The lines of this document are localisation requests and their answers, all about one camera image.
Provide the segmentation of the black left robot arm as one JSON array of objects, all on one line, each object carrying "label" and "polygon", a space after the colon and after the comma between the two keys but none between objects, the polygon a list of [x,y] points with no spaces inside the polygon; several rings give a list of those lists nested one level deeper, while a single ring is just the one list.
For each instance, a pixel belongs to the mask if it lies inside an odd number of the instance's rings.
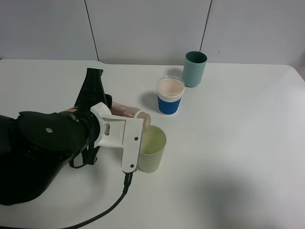
[{"label": "black left robot arm", "polygon": [[83,164],[96,155],[101,133],[91,108],[109,103],[102,70],[89,68],[74,107],[59,113],[32,111],[16,119],[0,118],[0,203],[10,206],[40,196],[60,170],[82,154]]}]

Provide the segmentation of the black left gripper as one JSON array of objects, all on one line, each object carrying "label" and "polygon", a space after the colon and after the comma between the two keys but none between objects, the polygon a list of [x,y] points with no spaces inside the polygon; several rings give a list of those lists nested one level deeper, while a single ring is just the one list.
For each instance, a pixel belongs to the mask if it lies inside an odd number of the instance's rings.
[{"label": "black left gripper", "polygon": [[84,129],[85,143],[81,152],[96,152],[99,148],[97,146],[99,137],[109,132],[109,129],[102,124],[98,113],[92,111],[92,107],[97,104],[112,107],[112,96],[104,93],[102,73],[102,69],[87,68],[85,80],[72,111],[61,112]]}]

